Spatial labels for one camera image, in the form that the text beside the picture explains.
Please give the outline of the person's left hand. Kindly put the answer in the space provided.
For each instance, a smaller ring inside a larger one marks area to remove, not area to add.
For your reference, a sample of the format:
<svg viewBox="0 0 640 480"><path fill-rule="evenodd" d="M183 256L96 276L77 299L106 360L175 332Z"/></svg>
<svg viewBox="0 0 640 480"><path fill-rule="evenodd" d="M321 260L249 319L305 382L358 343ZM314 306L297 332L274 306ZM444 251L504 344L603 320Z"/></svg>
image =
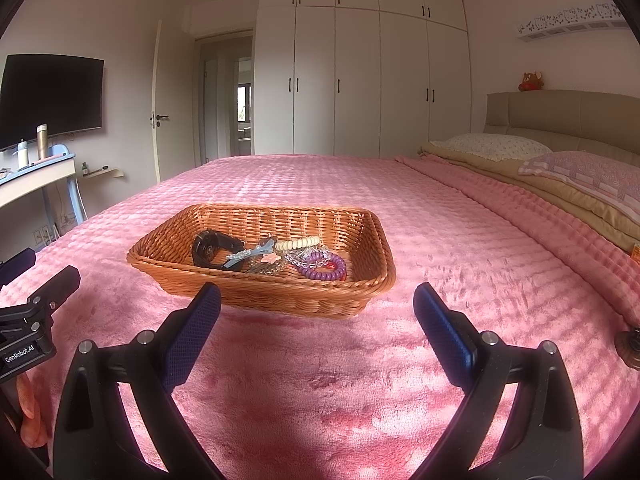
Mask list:
<svg viewBox="0 0 640 480"><path fill-rule="evenodd" d="M40 448L48 442L47 427L42 421L40 405L27 374L16 378L18 405L23 412L21 439L28 448Z"/></svg>

